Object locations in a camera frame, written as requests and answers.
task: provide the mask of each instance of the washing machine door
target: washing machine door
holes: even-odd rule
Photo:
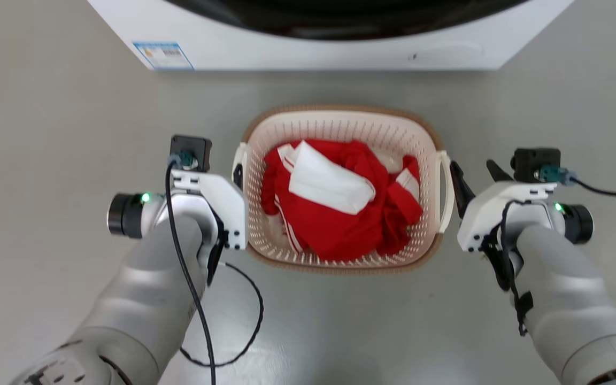
[[[298,39],[347,41],[431,32],[481,19],[528,0],[168,1],[252,31]]]

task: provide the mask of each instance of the laundry basket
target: laundry basket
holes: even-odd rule
[[[264,157],[279,144],[301,139],[356,140],[394,156],[417,158],[423,214],[418,224],[409,227],[411,240],[403,251],[392,256],[379,256],[373,251],[354,261],[325,261],[310,251],[296,253],[288,243],[271,235],[260,198]],[[443,194],[441,170],[445,176]],[[237,149],[233,180],[249,198],[247,250],[272,266],[316,273],[381,274],[418,268],[440,246],[455,200],[450,160],[438,134],[427,122],[408,112],[357,105],[295,105],[260,115],[250,124]]]

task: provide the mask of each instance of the brown basket rim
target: brown basket rim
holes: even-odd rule
[[[283,112],[298,112],[298,111],[357,111],[357,112],[370,112],[373,114],[385,114],[385,115],[393,115],[394,117],[406,118],[409,120],[413,120],[416,124],[419,124],[421,127],[427,131],[429,136],[432,138],[434,142],[434,146],[437,151],[443,150],[443,142],[441,137],[438,135],[434,127],[430,125],[426,120],[423,120],[421,117],[412,114],[411,112],[394,110],[391,108],[384,107],[371,107],[367,105],[350,105],[350,104],[306,104],[306,105],[285,105],[281,107],[275,107],[262,114],[258,115],[252,122],[249,124],[249,128],[244,135],[242,136],[242,142],[247,143],[255,131],[256,127],[267,118],[281,114]],[[406,273],[408,271],[419,268],[421,265],[424,265],[427,261],[429,261],[432,256],[438,250],[438,247],[441,246],[443,240],[443,234],[437,233],[432,240],[432,244],[429,246],[427,251],[425,251],[420,258],[409,263],[408,265],[403,266],[394,266],[394,267],[349,267],[349,268],[335,268],[335,267],[317,267],[317,266],[303,266],[303,265],[294,265],[291,263],[284,263],[283,261],[272,260],[263,254],[259,253],[253,246],[248,243],[247,251],[249,254],[254,256],[257,260],[262,261],[267,265],[271,265],[278,268],[288,268],[290,270],[303,271],[307,273],[322,273],[322,274],[335,274],[335,275],[378,275],[378,274],[397,274],[397,273]]]

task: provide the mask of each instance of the white washing machine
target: white washing machine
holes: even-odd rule
[[[155,70],[495,70],[574,0],[89,0]]]

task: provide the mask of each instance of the black cable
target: black cable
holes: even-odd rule
[[[166,204],[168,205],[168,219],[171,223],[171,232],[173,233],[173,243],[175,245],[175,252],[178,253],[178,260],[180,262],[180,266],[182,268],[182,273],[184,273],[184,278],[187,280],[187,285],[189,286],[189,290],[191,292],[191,296],[194,298],[194,303],[196,305],[196,312],[198,312],[198,317],[201,319],[201,326],[203,327],[203,334],[206,337],[206,348],[208,348],[208,359],[211,361],[211,384],[215,385],[215,359],[213,358],[213,343],[211,342],[211,333],[208,331],[208,323],[206,322],[206,316],[203,314],[203,309],[201,307],[201,300],[198,299],[198,295],[196,294],[196,288],[194,287],[194,283],[191,281],[191,275],[189,273],[189,269],[187,268],[187,263],[184,260],[184,255],[182,254],[182,248],[179,243],[178,238],[178,230],[175,228],[175,216],[173,214],[173,198],[171,197],[171,173],[173,172],[173,166],[178,163],[175,160],[172,160],[168,164],[168,169],[166,171]]]
[[[507,234],[506,234],[506,226],[508,222],[508,210],[510,206],[513,204],[524,205],[524,202],[511,200],[508,202],[503,208],[503,217],[500,220],[500,247],[501,247],[501,256],[503,256],[503,265],[506,269],[510,269],[506,271],[506,277],[508,278],[508,283],[510,285],[510,290],[513,293],[513,297],[515,297],[515,311],[518,312],[518,322],[520,323],[520,336],[526,336],[527,330],[524,328],[524,319],[523,314],[520,314],[518,310],[518,300],[520,299],[520,295],[518,293],[518,288],[515,285],[515,268],[510,261],[509,250],[507,247]]]
[[[251,283],[253,289],[256,292],[256,295],[258,297],[258,305],[260,307],[259,310],[259,314],[258,314],[258,321],[256,322],[256,328],[253,331],[253,334],[251,334],[251,338],[249,339],[249,342],[247,343],[246,346],[244,346],[244,349],[242,349],[242,351],[237,354],[237,356],[235,356],[235,358],[231,359],[230,361],[227,361],[226,363],[222,363],[222,364],[216,364],[215,367],[216,368],[222,368],[223,366],[227,366],[233,363],[236,363],[237,360],[239,360],[242,356],[244,356],[244,354],[247,353],[247,351],[249,351],[250,346],[253,344],[253,342],[256,339],[256,336],[258,334],[258,331],[261,329],[261,323],[263,322],[263,312],[265,311],[265,307],[263,305],[263,296],[261,295],[261,290],[259,290],[259,288],[256,286],[256,283],[252,280],[252,278],[250,278],[246,273],[244,273],[243,271],[241,271],[239,268],[230,265],[229,263],[221,263],[221,265],[227,266],[233,270],[235,270],[237,273],[240,273],[244,278],[247,279],[247,281],[249,281],[249,283]],[[196,360],[196,358],[192,358],[191,355],[189,354],[188,351],[186,351],[184,348],[180,348],[180,353],[182,353],[182,355],[189,360],[191,363],[198,365],[198,366],[204,366],[204,367],[210,367],[210,364],[206,364],[203,363],[202,361]]]
[[[581,182],[577,178],[570,178],[569,180],[571,180],[574,183],[577,183],[578,185],[582,186],[586,190],[591,191],[592,193],[607,195],[608,197],[616,197],[616,191],[600,190],[599,188],[591,187],[588,184]]]

